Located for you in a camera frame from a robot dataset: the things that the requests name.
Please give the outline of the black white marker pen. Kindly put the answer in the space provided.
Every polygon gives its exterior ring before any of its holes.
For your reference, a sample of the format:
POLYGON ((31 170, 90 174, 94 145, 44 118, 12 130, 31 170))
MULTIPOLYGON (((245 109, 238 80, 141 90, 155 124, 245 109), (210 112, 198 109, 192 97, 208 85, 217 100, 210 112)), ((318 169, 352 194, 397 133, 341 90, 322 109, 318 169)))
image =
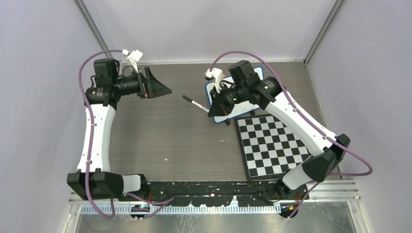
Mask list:
POLYGON ((193 99, 191 99, 190 97, 186 96, 186 95, 182 95, 182 98, 187 100, 188 102, 192 103, 193 105, 197 106, 198 108, 202 109, 203 111, 205 111, 206 113, 209 112, 209 109, 204 107, 203 105, 199 104, 198 102, 194 101, 193 99))

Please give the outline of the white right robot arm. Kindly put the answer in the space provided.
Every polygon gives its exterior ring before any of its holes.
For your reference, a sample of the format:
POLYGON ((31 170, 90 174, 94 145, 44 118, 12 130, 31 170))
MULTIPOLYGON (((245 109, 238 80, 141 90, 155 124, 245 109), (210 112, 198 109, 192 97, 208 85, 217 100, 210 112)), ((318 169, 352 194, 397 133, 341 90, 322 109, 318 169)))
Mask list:
POLYGON ((284 123, 308 149, 310 157, 291 168, 277 181, 278 195, 290 199, 297 189, 310 181, 323 182, 346 154, 350 144, 347 135, 336 135, 322 126, 300 107, 275 77, 261 79, 251 63, 241 60, 229 67, 233 82, 222 85, 223 71, 207 69, 205 79, 214 81, 210 91, 212 105, 209 117, 229 115, 235 105, 249 102, 273 115, 284 123))

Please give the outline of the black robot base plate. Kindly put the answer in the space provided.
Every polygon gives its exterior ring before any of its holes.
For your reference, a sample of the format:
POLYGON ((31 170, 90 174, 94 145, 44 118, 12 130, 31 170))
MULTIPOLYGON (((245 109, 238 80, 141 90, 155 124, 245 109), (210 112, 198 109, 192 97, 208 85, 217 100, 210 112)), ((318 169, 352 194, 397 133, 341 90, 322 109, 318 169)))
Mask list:
POLYGON ((279 201, 294 204, 308 191, 306 185, 295 191, 281 191, 277 181, 219 181, 219 182, 149 182, 144 191, 133 195, 163 202, 173 198, 169 206, 227 207, 237 201, 239 207, 272 206, 279 201))

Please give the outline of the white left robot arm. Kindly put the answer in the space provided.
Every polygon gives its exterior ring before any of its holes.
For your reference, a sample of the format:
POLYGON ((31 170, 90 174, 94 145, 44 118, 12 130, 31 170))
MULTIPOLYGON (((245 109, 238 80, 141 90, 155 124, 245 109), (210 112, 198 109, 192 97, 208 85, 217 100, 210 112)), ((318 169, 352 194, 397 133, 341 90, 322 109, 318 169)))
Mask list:
POLYGON ((117 105, 122 96, 136 94, 141 99, 153 99, 172 93, 158 81, 149 67, 144 72, 119 73, 120 62, 113 58, 94 61, 92 86, 85 91, 86 133, 81 160, 76 172, 67 175, 67 184, 87 200, 119 199, 130 193, 138 201, 145 200, 150 188, 143 174, 120 175, 110 171, 109 143, 117 105))

